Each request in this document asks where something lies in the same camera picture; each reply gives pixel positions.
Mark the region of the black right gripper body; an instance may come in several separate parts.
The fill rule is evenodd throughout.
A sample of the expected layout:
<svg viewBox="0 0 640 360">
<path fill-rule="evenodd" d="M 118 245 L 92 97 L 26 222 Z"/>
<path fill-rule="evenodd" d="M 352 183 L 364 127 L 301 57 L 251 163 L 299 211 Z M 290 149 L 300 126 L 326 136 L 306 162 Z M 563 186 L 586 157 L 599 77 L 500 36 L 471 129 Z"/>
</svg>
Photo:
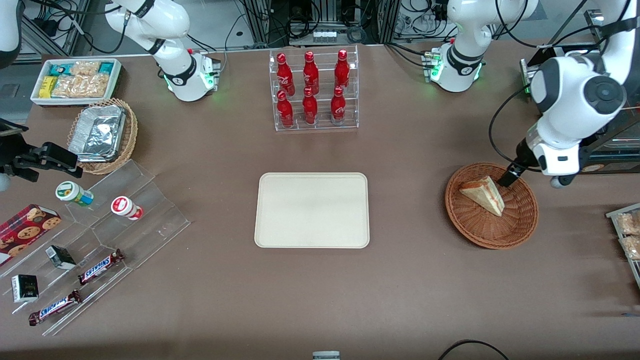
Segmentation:
<svg viewBox="0 0 640 360">
<path fill-rule="evenodd" d="M 28 182 L 38 181 L 39 173 L 30 168 L 34 164 L 31 150 L 23 133 L 29 127 L 5 119 L 0 120 L 0 173 L 7 177 L 19 177 Z"/>
</svg>

